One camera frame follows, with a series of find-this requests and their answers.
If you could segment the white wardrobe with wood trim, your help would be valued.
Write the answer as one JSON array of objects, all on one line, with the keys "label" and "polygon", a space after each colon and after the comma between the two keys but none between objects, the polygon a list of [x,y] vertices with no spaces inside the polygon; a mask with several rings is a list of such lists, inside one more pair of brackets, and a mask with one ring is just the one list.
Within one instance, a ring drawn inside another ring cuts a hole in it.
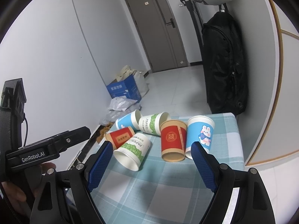
[{"label": "white wardrobe with wood trim", "polygon": [[263,39],[272,35],[271,42],[258,48],[265,52],[272,45],[271,70],[265,62],[258,66],[262,80],[257,83],[261,95],[256,101],[268,99],[266,117],[246,166],[268,164],[298,153],[298,33],[290,20],[273,0],[264,0],[265,14],[270,22],[258,33]]}]

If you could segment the white green leaf paper cup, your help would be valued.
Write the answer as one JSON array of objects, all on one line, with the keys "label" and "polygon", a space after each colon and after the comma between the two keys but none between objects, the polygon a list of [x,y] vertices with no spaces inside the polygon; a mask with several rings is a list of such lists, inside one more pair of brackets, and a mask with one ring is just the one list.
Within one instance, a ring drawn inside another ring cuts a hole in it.
[{"label": "white green leaf paper cup", "polygon": [[115,159],[125,168],[131,171],[139,171],[145,159],[151,142],[143,133],[136,133],[127,140],[121,147],[116,149],[113,154]]}]

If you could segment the blue bunny cup lying back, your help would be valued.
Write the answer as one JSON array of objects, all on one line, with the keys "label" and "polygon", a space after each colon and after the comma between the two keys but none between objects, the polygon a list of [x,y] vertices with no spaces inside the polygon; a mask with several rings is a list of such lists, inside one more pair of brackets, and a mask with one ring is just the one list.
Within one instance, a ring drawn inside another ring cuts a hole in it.
[{"label": "blue bunny cup lying back", "polygon": [[134,110],[133,112],[123,116],[116,120],[115,124],[118,130],[121,130],[126,127],[132,127],[134,131],[140,130],[139,120],[141,119],[142,114],[139,110]]}]

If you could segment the grey entrance door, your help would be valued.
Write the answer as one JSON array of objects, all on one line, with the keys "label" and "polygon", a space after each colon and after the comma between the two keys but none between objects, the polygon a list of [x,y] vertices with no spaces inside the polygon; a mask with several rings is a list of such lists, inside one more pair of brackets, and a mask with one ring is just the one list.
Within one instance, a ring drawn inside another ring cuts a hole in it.
[{"label": "grey entrance door", "polygon": [[168,0],[125,0],[152,72],[187,67],[180,32]]}]

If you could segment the black hanging backpack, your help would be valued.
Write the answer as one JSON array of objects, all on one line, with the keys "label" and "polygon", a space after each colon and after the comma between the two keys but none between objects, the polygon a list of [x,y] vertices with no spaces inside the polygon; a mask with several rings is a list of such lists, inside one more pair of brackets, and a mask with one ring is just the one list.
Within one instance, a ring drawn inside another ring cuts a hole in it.
[{"label": "black hanging backpack", "polygon": [[241,29],[226,4],[202,28],[207,103],[213,114],[243,113],[248,100]]}]

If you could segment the blue white checkered tablecloth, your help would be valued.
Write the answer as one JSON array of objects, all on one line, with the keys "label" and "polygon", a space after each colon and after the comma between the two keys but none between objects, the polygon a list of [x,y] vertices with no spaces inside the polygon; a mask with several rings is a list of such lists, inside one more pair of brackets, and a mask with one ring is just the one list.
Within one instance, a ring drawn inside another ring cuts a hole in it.
[{"label": "blue white checkered tablecloth", "polygon": [[199,223],[212,198],[191,159],[166,162],[161,140],[151,147],[139,171],[115,158],[92,198],[106,223]]}]

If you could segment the red kraft cup lying left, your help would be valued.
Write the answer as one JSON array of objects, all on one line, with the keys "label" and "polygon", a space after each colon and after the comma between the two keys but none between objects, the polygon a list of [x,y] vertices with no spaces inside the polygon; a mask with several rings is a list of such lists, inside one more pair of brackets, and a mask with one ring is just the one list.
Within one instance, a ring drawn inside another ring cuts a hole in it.
[{"label": "red kraft cup lying left", "polygon": [[113,150],[118,149],[124,143],[126,143],[130,138],[135,135],[135,132],[131,126],[122,128],[111,133],[106,133],[104,135],[105,139],[112,143]]}]

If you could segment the red kraft cup right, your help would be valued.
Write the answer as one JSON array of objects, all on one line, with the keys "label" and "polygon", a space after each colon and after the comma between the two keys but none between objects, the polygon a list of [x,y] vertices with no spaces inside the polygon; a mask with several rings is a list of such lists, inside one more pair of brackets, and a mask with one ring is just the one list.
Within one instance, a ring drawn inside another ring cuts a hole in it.
[{"label": "red kraft cup right", "polygon": [[171,119],[161,125],[161,157],[167,162],[185,159],[187,125],[183,121]]}]

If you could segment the blue bunny cup right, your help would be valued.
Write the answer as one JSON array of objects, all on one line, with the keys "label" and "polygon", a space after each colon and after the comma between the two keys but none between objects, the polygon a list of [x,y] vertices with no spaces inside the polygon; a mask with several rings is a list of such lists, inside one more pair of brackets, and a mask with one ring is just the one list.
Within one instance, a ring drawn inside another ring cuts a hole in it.
[{"label": "blue bunny cup right", "polygon": [[198,115],[188,120],[185,150],[185,156],[188,159],[192,159],[191,146],[193,142],[199,142],[207,153],[210,152],[214,128],[214,121],[207,116]]}]

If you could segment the grey plastic mailer bags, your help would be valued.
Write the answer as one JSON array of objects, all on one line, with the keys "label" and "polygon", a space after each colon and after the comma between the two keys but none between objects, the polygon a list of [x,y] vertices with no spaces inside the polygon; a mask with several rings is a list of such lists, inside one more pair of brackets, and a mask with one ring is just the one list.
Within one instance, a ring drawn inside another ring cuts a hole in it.
[{"label": "grey plastic mailer bags", "polygon": [[137,100],[128,99],[125,96],[115,97],[111,100],[104,115],[100,118],[99,124],[107,125],[110,122],[115,123],[117,119],[122,118],[134,110],[140,109],[141,104],[138,103]]}]

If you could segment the blue cardboard box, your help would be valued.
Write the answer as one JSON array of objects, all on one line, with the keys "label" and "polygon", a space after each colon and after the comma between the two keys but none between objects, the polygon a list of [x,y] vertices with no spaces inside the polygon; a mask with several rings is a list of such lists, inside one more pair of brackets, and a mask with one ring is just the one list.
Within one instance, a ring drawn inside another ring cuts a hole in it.
[{"label": "blue cardboard box", "polygon": [[107,90],[112,98],[126,97],[128,99],[137,100],[138,103],[141,101],[141,94],[133,75],[128,76],[122,81],[110,83],[107,85]]}]

